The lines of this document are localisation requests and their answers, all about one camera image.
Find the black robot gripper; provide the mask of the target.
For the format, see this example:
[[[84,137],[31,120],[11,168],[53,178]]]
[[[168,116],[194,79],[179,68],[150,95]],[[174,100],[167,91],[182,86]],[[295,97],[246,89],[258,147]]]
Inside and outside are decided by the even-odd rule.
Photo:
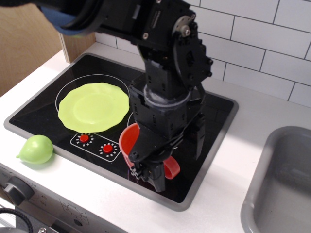
[[[156,192],[166,189],[164,160],[181,146],[189,149],[177,162],[198,160],[205,138],[203,106],[206,94],[201,84],[192,90],[182,86],[168,99],[151,89],[152,79],[145,74],[129,86],[134,121],[139,136],[129,153],[133,175],[151,184]]]

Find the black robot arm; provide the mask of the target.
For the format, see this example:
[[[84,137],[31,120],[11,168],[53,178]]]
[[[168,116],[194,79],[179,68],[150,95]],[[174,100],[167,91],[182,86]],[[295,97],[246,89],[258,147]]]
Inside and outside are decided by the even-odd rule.
[[[182,0],[35,0],[61,34],[105,33],[136,45],[145,74],[130,86],[139,136],[129,153],[133,175],[165,190],[164,161],[183,139],[199,157],[205,138],[205,91],[213,61],[198,37],[196,14]]]

